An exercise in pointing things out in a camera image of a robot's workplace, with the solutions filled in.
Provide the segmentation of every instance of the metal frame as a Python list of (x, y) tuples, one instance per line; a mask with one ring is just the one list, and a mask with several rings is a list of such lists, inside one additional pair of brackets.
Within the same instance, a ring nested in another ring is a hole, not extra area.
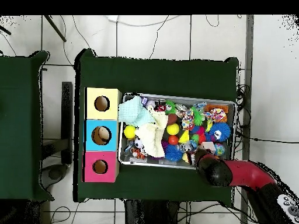
[[(248, 97), (246, 98), (245, 106), (251, 113), (251, 83), (252, 83), (252, 58), (253, 58), (253, 23), (254, 15), (246, 15), (247, 17), (247, 27), (246, 27), (246, 55), (245, 55), (245, 84), (250, 87)], [(243, 123), (248, 123), (247, 127), (244, 127), (243, 134), (246, 137), (250, 136), (250, 115), (247, 111), (244, 111), (243, 114)], [(243, 138), (242, 145), (242, 156), (243, 160), (249, 160), (249, 148), (250, 148), (250, 139)], [(248, 197), (247, 192), (242, 189), (241, 194), (243, 198), (241, 199), (241, 210), (248, 212)], [(241, 224), (247, 223), (247, 216), (244, 213), (241, 213)]]

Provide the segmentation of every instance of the green table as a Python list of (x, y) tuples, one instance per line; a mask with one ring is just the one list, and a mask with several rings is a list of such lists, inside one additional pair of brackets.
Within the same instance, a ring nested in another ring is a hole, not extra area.
[(231, 206), (231, 187), (204, 184), (194, 170), (121, 165), (115, 183), (83, 183), (84, 88), (117, 88), (122, 93), (236, 101), (238, 60), (169, 61), (95, 57), (82, 50), (75, 60), (74, 201), (128, 198), (221, 201)]
[(48, 53), (0, 57), (0, 198), (52, 200), (42, 189), (39, 73)]

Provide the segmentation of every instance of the yellow ball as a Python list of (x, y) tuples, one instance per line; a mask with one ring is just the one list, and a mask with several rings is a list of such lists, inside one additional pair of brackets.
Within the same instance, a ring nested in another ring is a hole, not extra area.
[(180, 131), (180, 126), (177, 123), (167, 126), (167, 133), (169, 135), (176, 135)]
[(132, 125), (127, 125), (124, 129), (124, 135), (127, 139), (132, 139), (135, 137), (136, 128)]

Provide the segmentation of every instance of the white cable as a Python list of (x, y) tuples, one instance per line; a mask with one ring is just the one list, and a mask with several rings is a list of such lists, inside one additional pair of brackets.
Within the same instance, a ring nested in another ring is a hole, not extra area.
[[(169, 20), (172, 20), (172, 19), (177, 18), (179, 16), (180, 15), (174, 16), (172, 18), (167, 19), (166, 21), (168, 22)], [(151, 23), (151, 24), (145, 24), (145, 25), (134, 25), (134, 24), (130, 24), (130, 23), (126, 23), (126, 22), (121, 22), (121, 21), (117, 21), (117, 22), (120, 23), (120, 24), (126, 25), (126, 26), (130, 26), (130, 27), (147, 27), (147, 26), (153, 26), (153, 25), (161, 24), (161, 23), (164, 22), (164, 20), (161, 21), (161, 22), (156, 22), (156, 23)]]

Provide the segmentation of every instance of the orange toy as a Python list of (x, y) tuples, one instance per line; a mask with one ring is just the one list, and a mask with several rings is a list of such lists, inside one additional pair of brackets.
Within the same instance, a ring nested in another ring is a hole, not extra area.
[(223, 105), (213, 105), (213, 104), (208, 104), (206, 105), (203, 110), (204, 111), (211, 111), (214, 108), (219, 108), (222, 109), (225, 113), (228, 113), (228, 106), (223, 106)]

